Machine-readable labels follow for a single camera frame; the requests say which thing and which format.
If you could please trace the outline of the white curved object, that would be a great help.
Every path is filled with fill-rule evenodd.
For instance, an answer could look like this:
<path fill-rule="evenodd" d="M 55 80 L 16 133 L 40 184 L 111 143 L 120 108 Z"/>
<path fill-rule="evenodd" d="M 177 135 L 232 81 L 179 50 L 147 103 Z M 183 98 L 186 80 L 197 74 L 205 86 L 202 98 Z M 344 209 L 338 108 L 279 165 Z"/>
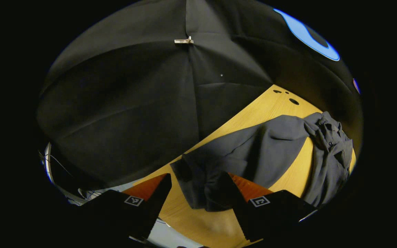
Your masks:
<path fill-rule="evenodd" d="M 101 195 L 93 190 L 85 190 L 71 171 L 52 154 L 52 144 L 47 143 L 44 152 L 39 153 L 46 176 L 53 186 L 65 197 L 66 201 L 78 207 Z"/>

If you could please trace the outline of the grey long-sleeved shirt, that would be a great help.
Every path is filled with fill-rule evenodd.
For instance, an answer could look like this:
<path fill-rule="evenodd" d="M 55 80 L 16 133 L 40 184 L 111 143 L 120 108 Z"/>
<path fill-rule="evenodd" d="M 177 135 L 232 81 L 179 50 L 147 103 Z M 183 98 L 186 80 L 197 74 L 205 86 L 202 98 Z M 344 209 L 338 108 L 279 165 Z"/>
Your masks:
<path fill-rule="evenodd" d="M 226 211 L 232 206 L 218 182 L 222 173 L 269 188 L 288 171 L 307 139 L 313 148 L 302 198 L 320 207 L 348 181 L 353 153 L 353 140 L 327 111 L 304 118 L 280 115 L 237 130 L 183 154 L 170 166 L 192 209 Z"/>

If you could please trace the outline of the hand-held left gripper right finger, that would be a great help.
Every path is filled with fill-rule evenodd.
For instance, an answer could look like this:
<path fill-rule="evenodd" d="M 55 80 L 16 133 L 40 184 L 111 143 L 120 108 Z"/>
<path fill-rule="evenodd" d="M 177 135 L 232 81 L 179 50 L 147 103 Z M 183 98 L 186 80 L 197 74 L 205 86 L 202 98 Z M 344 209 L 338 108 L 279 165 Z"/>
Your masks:
<path fill-rule="evenodd" d="M 245 239 L 251 242 L 285 235 L 318 210 L 288 190 L 273 192 L 229 172 L 225 191 Z"/>

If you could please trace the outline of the black backdrop cloth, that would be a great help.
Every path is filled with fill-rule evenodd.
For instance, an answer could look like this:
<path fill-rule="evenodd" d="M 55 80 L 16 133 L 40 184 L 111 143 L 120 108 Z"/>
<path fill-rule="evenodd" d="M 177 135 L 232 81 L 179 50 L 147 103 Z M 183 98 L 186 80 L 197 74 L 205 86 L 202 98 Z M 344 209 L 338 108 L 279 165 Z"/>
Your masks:
<path fill-rule="evenodd" d="M 328 111 L 361 149 L 362 101 L 343 56 L 257 0 L 131 0 L 56 58 L 36 119 L 95 190 L 156 171 L 271 86 Z"/>

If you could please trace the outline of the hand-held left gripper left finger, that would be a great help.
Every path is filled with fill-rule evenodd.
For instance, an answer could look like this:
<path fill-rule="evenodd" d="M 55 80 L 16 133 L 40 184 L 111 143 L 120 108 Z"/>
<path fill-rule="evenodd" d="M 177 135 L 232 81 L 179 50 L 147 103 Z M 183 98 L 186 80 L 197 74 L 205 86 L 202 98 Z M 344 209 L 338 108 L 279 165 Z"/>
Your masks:
<path fill-rule="evenodd" d="M 78 207 L 90 232 L 147 239 L 172 188 L 170 173 L 118 192 L 108 190 Z"/>

